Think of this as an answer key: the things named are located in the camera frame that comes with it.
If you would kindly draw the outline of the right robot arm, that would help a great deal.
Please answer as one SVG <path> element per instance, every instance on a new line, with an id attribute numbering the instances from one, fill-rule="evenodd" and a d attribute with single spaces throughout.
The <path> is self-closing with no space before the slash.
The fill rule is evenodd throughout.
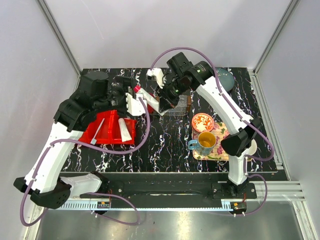
<path id="1" fill-rule="evenodd" d="M 164 112 L 178 105 L 180 95 L 187 90 L 197 92 L 214 109 L 225 124 L 229 134 L 221 140 L 222 149 L 228 154 L 229 172 L 227 192 L 233 198 L 245 193 L 248 185 L 245 167 L 246 155 L 252 140 L 261 127 L 257 118 L 244 113 L 228 95 L 218 79 L 215 67 L 206 61 L 193 64 L 179 52 L 167 61 L 171 81 L 160 68 L 152 67 L 149 76 L 157 82 L 159 111 Z"/>

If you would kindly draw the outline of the white toothpaste tube red cap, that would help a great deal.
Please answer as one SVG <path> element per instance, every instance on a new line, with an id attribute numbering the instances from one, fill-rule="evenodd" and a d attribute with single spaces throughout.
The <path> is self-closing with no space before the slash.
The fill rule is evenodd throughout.
<path id="1" fill-rule="evenodd" d="M 156 98 L 153 95 L 148 93 L 146 90 L 141 88 L 139 85 L 136 85 L 133 90 L 136 94 L 142 94 L 143 99 L 147 101 L 147 104 L 151 108 L 153 108 L 156 112 L 159 111 L 159 102 L 156 100 Z"/>

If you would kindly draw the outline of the red cup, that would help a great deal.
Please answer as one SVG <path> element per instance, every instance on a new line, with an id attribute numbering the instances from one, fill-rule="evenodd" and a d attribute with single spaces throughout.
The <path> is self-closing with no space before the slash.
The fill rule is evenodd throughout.
<path id="1" fill-rule="evenodd" d="M 153 114 L 155 112 L 155 110 L 150 105 L 147 106 L 147 110 L 149 114 Z"/>

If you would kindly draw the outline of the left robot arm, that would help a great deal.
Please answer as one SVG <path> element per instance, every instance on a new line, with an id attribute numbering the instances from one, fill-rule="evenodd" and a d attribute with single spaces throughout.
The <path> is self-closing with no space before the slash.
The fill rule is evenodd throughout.
<path id="1" fill-rule="evenodd" d="M 58 209 L 69 198 L 89 192 L 98 198 L 106 196 L 108 180 L 100 173 L 63 178 L 60 171 L 99 113 L 116 110 L 122 117 L 127 116 L 126 95 L 132 94 L 134 85 L 130 77 L 111 78 L 101 71 L 82 75 L 74 93 L 60 103 L 42 155 L 26 176 L 15 179 L 14 187 L 29 195 L 36 205 L 48 209 Z"/>

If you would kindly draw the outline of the clear acrylic toothbrush holder rack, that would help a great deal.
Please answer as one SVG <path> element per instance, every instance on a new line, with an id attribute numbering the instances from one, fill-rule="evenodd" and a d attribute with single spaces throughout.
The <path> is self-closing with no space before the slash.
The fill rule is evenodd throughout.
<path id="1" fill-rule="evenodd" d="M 175 108 L 167 109 L 161 113 L 162 116 L 185 116 L 191 109 L 191 96 L 181 95 Z"/>

